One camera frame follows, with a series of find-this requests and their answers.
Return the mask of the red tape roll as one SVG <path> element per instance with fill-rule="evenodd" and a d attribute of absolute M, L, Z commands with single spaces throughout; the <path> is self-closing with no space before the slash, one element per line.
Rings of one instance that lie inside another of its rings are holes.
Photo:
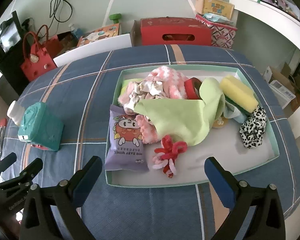
<path fill-rule="evenodd" d="M 196 77 L 192 77 L 184 82 L 187 98 L 190 100 L 200 100 L 199 89 L 202 81 Z"/>

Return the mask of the teal plastic toy case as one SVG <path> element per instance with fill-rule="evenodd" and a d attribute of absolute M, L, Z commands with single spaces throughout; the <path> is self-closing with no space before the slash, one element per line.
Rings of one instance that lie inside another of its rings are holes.
<path fill-rule="evenodd" d="M 37 102 L 29 106 L 21 120 L 18 139 L 42 150 L 58 151 L 64 124 L 48 108 Z"/>

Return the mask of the red cardboard box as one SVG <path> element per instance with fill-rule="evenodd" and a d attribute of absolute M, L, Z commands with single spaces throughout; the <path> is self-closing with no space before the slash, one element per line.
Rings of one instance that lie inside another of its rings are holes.
<path fill-rule="evenodd" d="M 211 46 L 212 31 L 194 18 L 158 17 L 140 21 L 143 46 L 186 44 Z"/>

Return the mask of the round wooden tag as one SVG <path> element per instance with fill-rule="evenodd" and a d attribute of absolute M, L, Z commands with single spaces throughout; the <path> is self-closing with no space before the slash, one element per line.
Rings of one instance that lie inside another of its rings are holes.
<path fill-rule="evenodd" d="M 229 122 L 229 119 L 224 116 L 219 117 L 212 125 L 213 128 L 223 128 Z"/>

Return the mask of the white foam board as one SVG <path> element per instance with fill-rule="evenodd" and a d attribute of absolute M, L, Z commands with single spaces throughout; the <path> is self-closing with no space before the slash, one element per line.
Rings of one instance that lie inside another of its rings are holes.
<path fill-rule="evenodd" d="M 130 34 L 122 34 L 77 47 L 55 57 L 53 60 L 57 67 L 62 67 L 85 57 L 130 47 L 132 47 Z"/>

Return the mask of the white plastic bottle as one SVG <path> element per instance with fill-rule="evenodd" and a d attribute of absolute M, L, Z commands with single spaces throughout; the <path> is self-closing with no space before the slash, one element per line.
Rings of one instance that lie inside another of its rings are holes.
<path fill-rule="evenodd" d="M 14 122 L 15 125 L 17 125 L 18 127 L 21 125 L 21 121 L 23 119 L 25 113 L 25 108 L 21 105 L 19 105 L 19 103 L 17 103 L 17 101 L 13 101 L 8 110 L 7 110 L 7 116 L 12 119 L 12 121 Z"/>

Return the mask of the green dumbbell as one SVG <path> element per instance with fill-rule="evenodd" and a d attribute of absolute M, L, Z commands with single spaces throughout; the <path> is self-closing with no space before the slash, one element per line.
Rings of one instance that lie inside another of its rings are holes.
<path fill-rule="evenodd" d="M 122 18 L 121 14 L 111 14 L 109 16 L 109 19 L 114 23 L 114 24 L 118 24 L 120 19 Z"/>

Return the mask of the pink white knit cloth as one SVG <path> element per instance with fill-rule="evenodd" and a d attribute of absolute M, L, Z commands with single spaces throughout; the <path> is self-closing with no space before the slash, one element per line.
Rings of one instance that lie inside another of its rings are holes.
<path fill-rule="evenodd" d="M 163 82 L 164 92 L 167 97 L 159 99 L 187 99 L 184 82 L 188 78 L 173 68 L 168 66 L 158 67 L 151 71 L 144 80 Z M 143 143 L 152 144 L 160 140 L 157 130 L 149 117 L 140 114 L 136 120 L 140 126 Z"/>

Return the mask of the teal shallow box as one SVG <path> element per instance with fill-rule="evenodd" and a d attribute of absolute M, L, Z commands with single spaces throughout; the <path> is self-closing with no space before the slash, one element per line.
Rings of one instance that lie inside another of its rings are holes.
<path fill-rule="evenodd" d="M 144 78 L 154 68 L 156 66 L 123 70 L 117 80 L 113 104 L 117 105 L 117 98 L 125 80 Z M 220 82 L 223 77 L 231 75 L 241 80 L 245 85 L 250 85 L 242 72 L 234 67 L 187 64 L 172 65 L 172 68 L 187 77 L 196 77 L 200 80 L 213 77 Z M 262 145 L 253 149 L 247 149 L 242 145 L 238 130 L 239 124 L 234 120 L 230 120 L 225 128 L 211 129 L 203 142 L 189 147 L 186 153 L 178 157 L 177 161 L 181 163 L 178 163 L 177 175 L 174 178 L 167 178 L 162 172 L 151 168 L 153 151 L 160 146 L 159 143 L 156 143 L 144 146 L 148 172 L 105 171 L 106 182 L 110 186 L 128 188 L 158 188 L 201 184 L 209 181 L 204 171 L 204 163 L 208 157 L 215 157 L 224 169 L 230 171 L 233 175 L 237 175 L 265 165 L 280 156 L 275 133 L 269 121 L 266 124 Z"/>

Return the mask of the blue plaid bed cover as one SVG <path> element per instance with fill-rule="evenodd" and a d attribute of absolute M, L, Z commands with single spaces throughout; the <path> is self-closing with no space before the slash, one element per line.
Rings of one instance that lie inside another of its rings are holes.
<path fill-rule="evenodd" d="M 41 151 L 18 139 L 18 128 L 8 123 L 3 155 L 16 153 L 17 161 L 2 175 L 8 180 L 40 158 L 43 169 L 34 182 L 54 186 L 69 179 L 93 155 L 104 158 L 109 106 L 123 70 L 171 65 L 204 64 L 240 70 L 267 111 L 279 147 L 279 157 L 238 176 L 257 187 L 277 186 L 284 216 L 300 204 L 300 153 L 289 122 L 261 74 L 233 50 L 180 46 L 177 59 L 171 46 L 141 46 L 105 52 L 75 61 L 40 76 L 23 91 L 18 102 L 28 107 L 42 99 L 64 122 L 58 152 Z M 221 213 L 212 203 L 207 183 L 157 189 L 109 186 L 105 175 L 97 180 L 83 208 L 82 219 L 96 239 L 210 239 Z"/>

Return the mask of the light blue ribbon item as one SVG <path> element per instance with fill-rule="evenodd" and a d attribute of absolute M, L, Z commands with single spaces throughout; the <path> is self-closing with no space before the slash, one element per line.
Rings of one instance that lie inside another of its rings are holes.
<path fill-rule="evenodd" d="M 247 120 L 247 116 L 232 103 L 225 101 L 223 116 L 226 119 L 234 119 L 239 124 L 243 124 Z"/>

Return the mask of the leopard print scrunchie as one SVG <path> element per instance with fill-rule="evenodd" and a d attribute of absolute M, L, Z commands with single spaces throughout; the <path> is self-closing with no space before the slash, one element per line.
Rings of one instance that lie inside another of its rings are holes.
<path fill-rule="evenodd" d="M 263 107 L 258 106 L 239 129 L 239 135 L 245 148 L 256 148 L 262 145 L 266 124 L 266 111 Z"/>

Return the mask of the pink floral cloth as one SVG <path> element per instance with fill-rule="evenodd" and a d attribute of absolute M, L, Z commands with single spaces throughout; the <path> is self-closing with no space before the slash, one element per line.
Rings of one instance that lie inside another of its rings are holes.
<path fill-rule="evenodd" d="M 133 115 L 136 104 L 143 99 L 166 98 L 162 81 L 130 81 L 121 91 L 118 103 L 128 115 Z"/>

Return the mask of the yellow sponge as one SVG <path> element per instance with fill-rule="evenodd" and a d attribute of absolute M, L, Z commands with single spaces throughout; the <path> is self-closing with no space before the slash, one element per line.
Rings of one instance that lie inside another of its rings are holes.
<path fill-rule="evenodd" d="M 220 82 L 220 88 L 225 96 L 239 105 L 248 113 L 253 113 L 258 107 L 254 91 L 234 76 L 226 76 Z"/>

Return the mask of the light green cloth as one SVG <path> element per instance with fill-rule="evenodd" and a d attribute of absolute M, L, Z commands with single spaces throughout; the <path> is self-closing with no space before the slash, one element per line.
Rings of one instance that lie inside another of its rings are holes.
<path fill-rule="evenodd" d="M 155 141 L 169 135 L 174 141 L 184 141 L 189 146 L 201 143 L 213 123 L 221 117 L 225 96 L 219 82 L 207 77 L 199 88 L 200 99 L 143 99 L 135 112 L 149 118 L 155 131 Z"/>

